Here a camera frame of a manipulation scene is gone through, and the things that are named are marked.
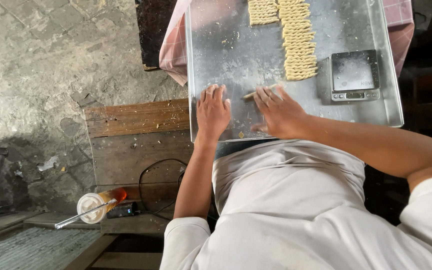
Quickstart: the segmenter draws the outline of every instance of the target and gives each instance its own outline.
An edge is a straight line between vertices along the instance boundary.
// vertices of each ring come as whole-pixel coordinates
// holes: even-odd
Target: digital kitchen scale
[[[381,97],[376,50],[333,53],[329,63],[333,101],[375,101]]]

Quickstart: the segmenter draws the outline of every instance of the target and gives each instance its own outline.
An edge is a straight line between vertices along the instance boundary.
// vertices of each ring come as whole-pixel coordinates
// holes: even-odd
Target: aluminum tray
[[[285,49],[279,22],[249,26],[246,0],[193,0],[186,11],[188,88],[191,140],[198,130],[196,102],[211,84],[225,84],[232,120],[219,141],[269,138],[250,132],[264,121],[254,101],[242,97],[256,86],[282,84],[289,95],[312,115],[348,122],[392,127],[404,124],[382,0],[306,0],[316,31],[318,75],[286,81]],[[375,49],[382,97],[375,101],[334,102],[328,57],[332,53]]]

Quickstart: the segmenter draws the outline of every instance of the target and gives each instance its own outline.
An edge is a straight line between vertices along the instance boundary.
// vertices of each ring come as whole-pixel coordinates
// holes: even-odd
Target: white t-shirt
[[[432,270],[432,179],[391,225],[364,207],[364,163],[302,140],[260,144],[213,165],[220,218],[176,218],[162,270]]]

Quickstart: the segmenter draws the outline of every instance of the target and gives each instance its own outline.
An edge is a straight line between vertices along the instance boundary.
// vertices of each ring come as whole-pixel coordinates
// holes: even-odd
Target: person
[[[199,131],[167,225],[160,269],[432,269],[432,138],[311,116],[277,86],[254,100],[281,140],[214,161],[230,117],[225,86],[197,103]],[[364,207],[365,163],[407,179],[393,226]],[[220,218],[207,223],[212,185]]]

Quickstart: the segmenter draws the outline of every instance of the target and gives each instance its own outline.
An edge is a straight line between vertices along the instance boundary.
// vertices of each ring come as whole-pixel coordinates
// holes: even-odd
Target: dough
[[[279,0],[277,9],[283,24],[283,46],[286,50],[284,68],[286,79],[304,80],[314,77],[316,70],[316,43],[311,42],[316,32],[311,31],[309,4],[304,0]]]
[[[249,25],[279,22],[276,0],[248,0]]]

